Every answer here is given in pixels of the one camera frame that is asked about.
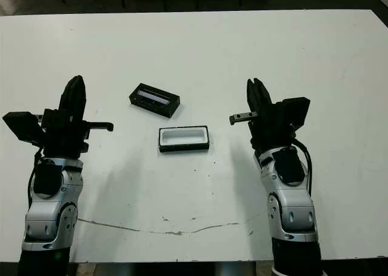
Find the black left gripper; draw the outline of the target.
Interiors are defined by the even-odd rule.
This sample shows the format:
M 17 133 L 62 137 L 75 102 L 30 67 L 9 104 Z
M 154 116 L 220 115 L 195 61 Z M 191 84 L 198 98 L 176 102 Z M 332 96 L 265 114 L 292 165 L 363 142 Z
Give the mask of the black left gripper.
M 83 119 L 86 104 L 82 76 L 74 76 L 66 85 L 59 109 L 45 109 L 42 115 L 33 115 L 36 133 L 33 145 L 41 147 L 47 157 L 79 158 L 89 145 L 85 142 L 92 129 L 113 131 L 110 122 L 90 122 Z

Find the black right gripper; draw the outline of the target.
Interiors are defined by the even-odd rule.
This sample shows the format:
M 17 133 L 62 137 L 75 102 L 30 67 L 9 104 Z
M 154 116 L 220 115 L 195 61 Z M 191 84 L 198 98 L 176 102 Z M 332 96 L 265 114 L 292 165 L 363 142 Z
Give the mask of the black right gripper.
M 253 81 L 247 80 L 247 103 L 250 112 L 230 115 L 230 124 L 248 123 L 252 136 L 250 142 L 258 153 L 291 145 L 297 131 L 295 104 L 273 104 L 263 82 L 258 78 Z

